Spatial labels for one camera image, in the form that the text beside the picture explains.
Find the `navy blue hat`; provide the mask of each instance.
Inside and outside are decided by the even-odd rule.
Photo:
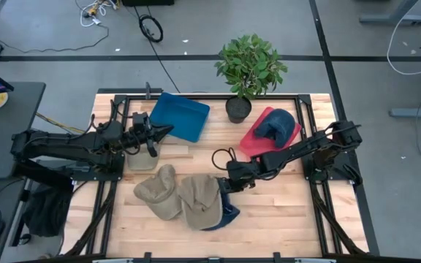
[[[265,137],[276,141],[276,147],[282,148],[289,141],[295,129],[292,114],[282,109],[270,112],[254,130],[254,136]]]
[[[222,213],[222,220],[220,220],[220,223],[218,225],[209,227],[207,229],[202,229],[202,231],[213,231],[220,229],[230,224],[230,222],[232,222],[233,219],[235,219],[240,214],[239,209],[230,204],[228,194],[220,192],[220,195],[222,199],[222,208],[224,210],[224,212]]]

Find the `blue plastic tray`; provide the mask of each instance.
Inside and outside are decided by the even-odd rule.
[[[170,135],[197,142],[210,109],[206,104],[164,92],[152,110],[151,121],[157,124],[172,124],[175,128]]]

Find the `gray floor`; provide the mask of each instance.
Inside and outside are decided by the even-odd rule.
[[[79,0],[81,4],[90,1]],[[317,0],[332,56],[385,56],[392,27],[364,26],[360,13],[388,12],[399,1]],[[172,7],[151,7],[164,27],[162,55],[216,54],[229,39],[258,33],[284,55],[321,55],[308,1],[304,0],[177,0]],[[421,15],[421,1],[414,8]],[[100,17],[110,37],[78,52],[22,54],[7,48],[6,56],[153,55],[137,22],[125,9],[107,10]],[[78,47],[95,42],[102,28],[83,28],[73,1],[63,5],[37,0],[7,1],[0,14],[0,39],[21,49]],[[393,56],[421,56],[421,27],[398,29]],[[215,61],[165,61],[181,91],[228,91],[215,77]],[[330,93],[325,65],[286,61],[289,73],[278,92]],[[395,63],[402,71],[421,70],[421,62]],[[421,258],[421,158],[415,147],[414,121],[394,119],[391,107],[416,107],[421,100],[421,75],[403,76],[385,62],[335,62],[334,70],[347,117],[361,123],[363,144],[357,151],[360,170],[381,255]],[[57,121],[87,125],[98,88],[153,87],[173,92],[157,61],[1,62],[0,76],[8,81],[47,83],[39,111]],[[34,127],[58,131],[36,120]],[[57,250],[26,248],[34,258]]]

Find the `black bag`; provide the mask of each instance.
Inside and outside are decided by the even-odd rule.
[[[22,215],[29,233],[40,237],[58,235],[66,222],[71,197],[72,193],[39,185],[30,195],[29,203]]]

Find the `beige cap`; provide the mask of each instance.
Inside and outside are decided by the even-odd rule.
[[[176,192],[175,169],[166,164],[154,177],[139,183],[134,195],[162,220],[170,220],[181,212],[180,198]]]
[[[192,229],[216,226],[222,219],[222,201],[217,179],[209,175],[184,178],[178,187],[183,219]]]

